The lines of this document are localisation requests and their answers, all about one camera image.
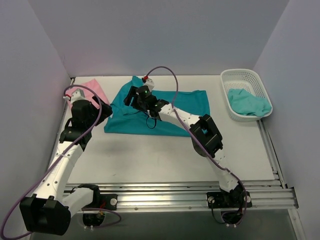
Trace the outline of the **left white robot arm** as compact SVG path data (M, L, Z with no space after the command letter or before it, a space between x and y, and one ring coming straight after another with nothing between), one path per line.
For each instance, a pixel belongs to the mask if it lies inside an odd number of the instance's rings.
M29 232L62 236L69 228L71 218L80 210L97 209L102 196L95 184L82 183L69 196L64 190L73 168L84 153L92 137L93 127L112 115L112 107L97 97L99 108L86 99L72 103L71 118L64 126L49 173L41 180L30 197L24 197L19 209Z

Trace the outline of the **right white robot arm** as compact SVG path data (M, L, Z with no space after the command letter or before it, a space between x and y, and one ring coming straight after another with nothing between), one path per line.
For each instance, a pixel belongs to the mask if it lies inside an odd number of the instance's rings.
M194 115L174 107L164 99L157 99L146 85L132 86L123 102L156 121L173 124L188 132L194 150L210 163L225 205L232 207L240 200L248 201L243 183L229 168L222 134L210 115Z

